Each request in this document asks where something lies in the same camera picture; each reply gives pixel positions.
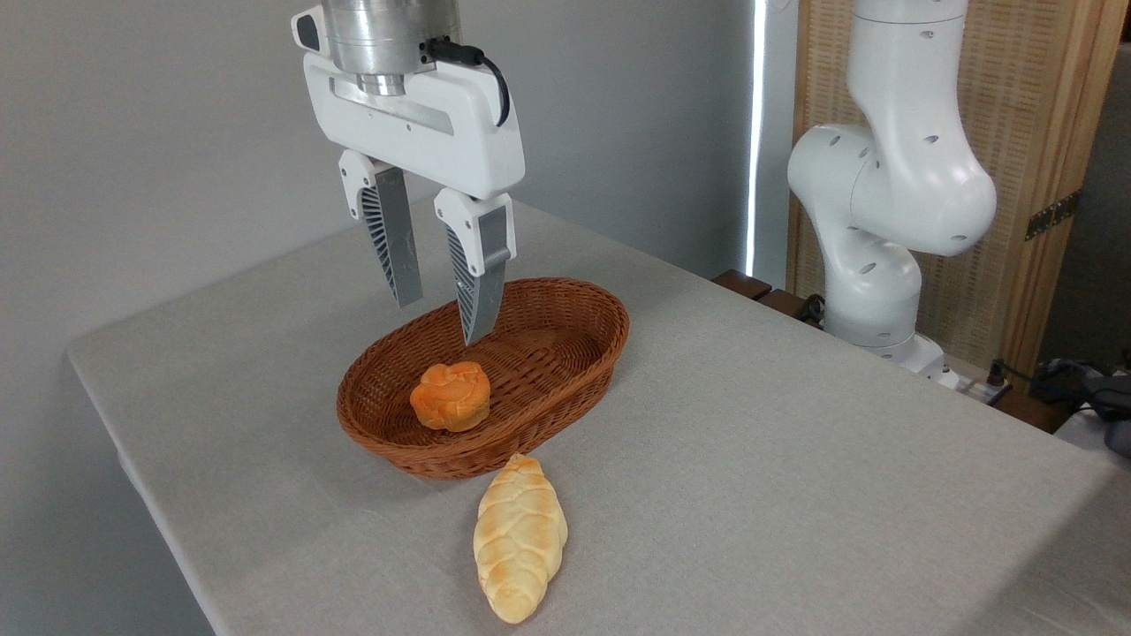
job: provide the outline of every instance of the brown woven basket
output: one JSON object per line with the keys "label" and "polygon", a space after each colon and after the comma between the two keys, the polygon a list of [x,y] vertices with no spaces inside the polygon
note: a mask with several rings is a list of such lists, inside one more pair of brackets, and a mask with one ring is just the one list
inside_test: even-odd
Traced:
{"label": "brown woven basket", "polygon": [[[429,479],[464,479],[537,448],[608,388],[629,335],[624,306],[571,278],[507,283],[494,332],[464,346],[450,302],[373,343],[338,387],[338,420],[357,444]],[[491,379],[491,414],[452,433],[420,424],[408,395],[437,363],[478,362]]]}

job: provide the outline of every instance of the table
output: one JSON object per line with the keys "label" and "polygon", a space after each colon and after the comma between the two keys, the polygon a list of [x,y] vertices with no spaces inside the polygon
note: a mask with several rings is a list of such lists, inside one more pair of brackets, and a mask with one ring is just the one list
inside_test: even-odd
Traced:
{"label": "table", "polygon": [[602,285],[632,333],[605,398],[533,453],[570,538],[506,626],[472,558],[492,475],[409,476],[335,416],[353,359],[452,298],[413,213],[404,311],[357,227],[69,350],[218,634],[1131,633],[1131,475],[524,205],[508,277]]}

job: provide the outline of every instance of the wooden block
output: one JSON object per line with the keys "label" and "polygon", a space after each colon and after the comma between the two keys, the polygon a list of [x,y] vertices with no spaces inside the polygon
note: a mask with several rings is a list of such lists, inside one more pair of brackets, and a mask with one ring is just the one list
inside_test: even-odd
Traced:
{"label": "wooden block", "polygon": [[784,290],[774,290],[758,299],[758,302],[770,309],[776,309],[791,318],[800,319],[805,311],[805,299],[795,296]]}
{"label": "wooden block", "polygon": [[722,285],[732,292],[749,298],[750,300],[758,300],[770,293],[770,290],[772,289],[767,283],[763,283],[758,278],[746,276],[736,269],[728,269],[716,276],[711,282],[716,285]]}

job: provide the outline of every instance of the bread roll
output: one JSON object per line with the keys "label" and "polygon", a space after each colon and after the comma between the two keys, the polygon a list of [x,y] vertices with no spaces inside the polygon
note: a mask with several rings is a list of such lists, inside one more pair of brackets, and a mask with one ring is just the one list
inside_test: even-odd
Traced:
{"label": "bread roll", "polygon": [[475,562],[491,609],[516,625],[537,609],[562,564],[569,533],[537,459],[511,456],[480,501]]}
{"label": "bread roll", "polygon": [[477,362],[433,364],[408,402],[425,427],[464,432],[487,418],[491,381]]}

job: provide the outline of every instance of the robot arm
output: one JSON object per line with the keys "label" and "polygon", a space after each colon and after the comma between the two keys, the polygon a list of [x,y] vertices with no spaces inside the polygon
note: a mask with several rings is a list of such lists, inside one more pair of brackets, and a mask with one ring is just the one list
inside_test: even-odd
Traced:
{"label": "robot arm", "polygon": [[485,61],[482,52],[450,42],[455,0],[322,0],[291,24],[308,51],[318,123],[346,147],[338,167],[351,214],[366,223],[397,302],[423,295],[407,170],[444,186],[435,210],[448,226],[465,342],[491,333],[517,253],[506,192],[526,162],[497,69],[469,66]]}
{"label": "robot arm", "polygon": [[788,170],[824,259],[826,330],[933,379],[942,351],[915,334],[922,275],[907,248],[966,251],[996,207],[958,115],[967,2],[856,0],[848,88],[871,128],[809,130]]}

